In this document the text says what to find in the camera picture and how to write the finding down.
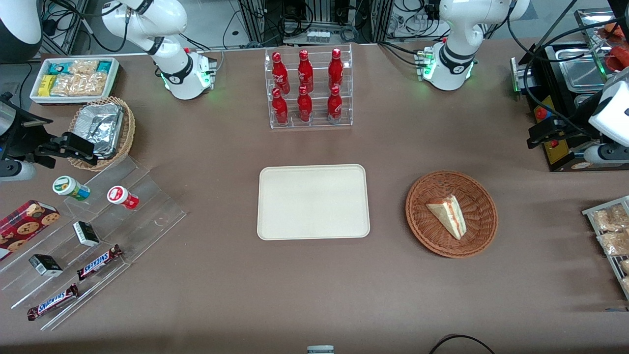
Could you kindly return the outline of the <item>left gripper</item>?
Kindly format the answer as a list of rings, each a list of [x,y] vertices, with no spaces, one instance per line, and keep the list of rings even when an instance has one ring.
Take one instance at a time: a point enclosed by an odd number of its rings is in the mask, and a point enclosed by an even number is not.
[[[588,137],[598,140],[597,145],[628,147],[629,134],[629,70],[623,69],[609,79],[602,90],[596,92],[577,106],[575,114],[569,117],[576,127],[569,127],[566,136]],[[563,119],[545,118],[537,123],[537,129],[529,129],[527,147],[537,146],[556,139],[564,132]]]

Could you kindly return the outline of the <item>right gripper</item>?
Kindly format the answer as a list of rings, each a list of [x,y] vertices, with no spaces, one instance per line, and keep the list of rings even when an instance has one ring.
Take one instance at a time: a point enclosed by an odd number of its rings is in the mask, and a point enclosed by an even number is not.
[[[50,135],[45,125],[52,119],[39,117],[11,103],[10,93],[1,94],[1,159],[40,164],[54,169],[56,157],[74,158],[97,165],[94,144],[72,132]]]

